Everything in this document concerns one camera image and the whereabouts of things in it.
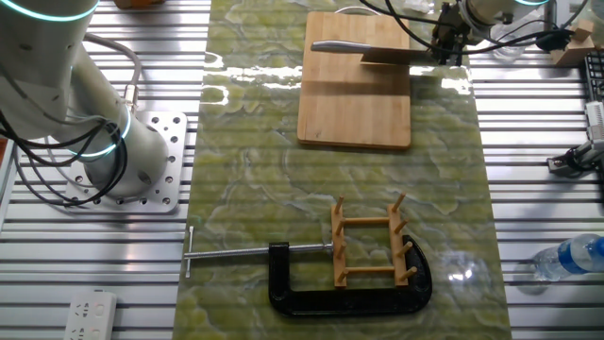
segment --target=bottle cap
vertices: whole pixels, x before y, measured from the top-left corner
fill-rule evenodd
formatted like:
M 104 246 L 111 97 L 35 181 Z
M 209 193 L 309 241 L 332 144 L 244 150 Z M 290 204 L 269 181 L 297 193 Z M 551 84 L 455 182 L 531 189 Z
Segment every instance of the bottle cap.
M 600 237 L 596 241 L 596 251 L 600 256 L 604 256 L 604 237 Z

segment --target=power outlet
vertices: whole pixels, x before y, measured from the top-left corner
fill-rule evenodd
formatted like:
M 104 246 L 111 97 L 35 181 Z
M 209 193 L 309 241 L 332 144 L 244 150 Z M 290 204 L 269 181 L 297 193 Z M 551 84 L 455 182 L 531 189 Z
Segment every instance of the power outlet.
M 108 292 L 74 296 L 69 308 L 64 340 L 110 340 L 117 297 Z

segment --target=bamboo cutting board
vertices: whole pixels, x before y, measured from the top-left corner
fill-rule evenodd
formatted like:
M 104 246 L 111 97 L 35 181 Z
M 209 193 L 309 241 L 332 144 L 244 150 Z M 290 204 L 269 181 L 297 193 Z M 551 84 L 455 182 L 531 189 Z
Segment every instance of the bamboo cutting board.
M 309 13 L 298 113 L 299 142 L 408 148 L 409 66 L 361 63 L 360 54 L 310 51 L 313 42 L 322 40 L 410 48 L 409 36 L 389 16 Z

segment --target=green marble mat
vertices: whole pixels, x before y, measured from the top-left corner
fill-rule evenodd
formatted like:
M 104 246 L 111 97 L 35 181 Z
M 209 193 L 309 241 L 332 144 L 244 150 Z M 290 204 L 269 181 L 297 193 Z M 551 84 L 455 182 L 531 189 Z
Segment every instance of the green marble mat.
M 432 271 L 430 303 L 412 315 L 286 319 L 268 301 L 265 257 L 193 261 L 190 279 L 182 267 L 174 339 L 510 339 L 465 68 L 412 69 L 409 151 L 307 148 L 296 140 L 307 13 L 352 4 L 212 1 L 188 218 L 193 250 L 329 242 L 329 207 L 340 194 L 346 216 L 386 216 L 405 191 L 405 231 Z M 346 242 L 350 266 L 389 263 L 385 228 L 347 229 Z M 333 289 L 327 254 L 293 262 L 294 289 Z M 392 285 L 391 275 L 349 280 L 352 288 Z

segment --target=wooden block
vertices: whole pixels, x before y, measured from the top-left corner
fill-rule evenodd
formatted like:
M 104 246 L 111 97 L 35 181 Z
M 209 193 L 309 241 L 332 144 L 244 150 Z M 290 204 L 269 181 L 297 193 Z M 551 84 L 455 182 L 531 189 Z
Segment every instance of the wooden block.
M 575 31 L 575 35 L 573 35 L 573 39 L 578 42 L 584 42 L 589 36 L 594 33 L 594 23 L 585 20 L 579 19 L 577 22 L 577 26 L 572 28 Z
M 592 37 L 587 37 L 583 42 L 573 39 L 565 50 L 551 51 L 550 54 L 556 66 L 575 66 L 583 62 L 585 57 L 595 50 Z
M 320 145 L 410 147 L 409 66 L 361 63 L 361 55 L 310 51 L 313 42 L 322 40 L 410 47 L 409 36 L 386 15 L 309 13 L 298 141 Z
M 340 234 L 337 233 L 338 226 L 340 225 L 340 221 L 344 218 L 344 208 L 341 208 L 338 213 L 336 213 L 336 206 L 331 206 L 331 240 L 333 242 L 333 285 L 336 288 L 345 288 L 346 287 L 346 277 L 342 278 L 344 270 L 346 269 L 346 258 L 342 254 L 342 256 L 337 256 L 337 250 L 342 247 L 344 244 L 344 230 L 340 231 Z
M 403 249 L 403 236 L 397 233 L 396 227 L 400 225 L 400 213 L 398 210 L 393 212 L 394 204 L 388 205 L 388 217 L 390 223 L 388 225 L 388 231 L 390 233 L 390 250 L 393 253 L 393 267 L 394 267 L 394 284 L 397 287 L 409 285 L 409 281 L 403 275 L 407 272 L 407 265 L 405 263 L 405 255 L 398 256 Z

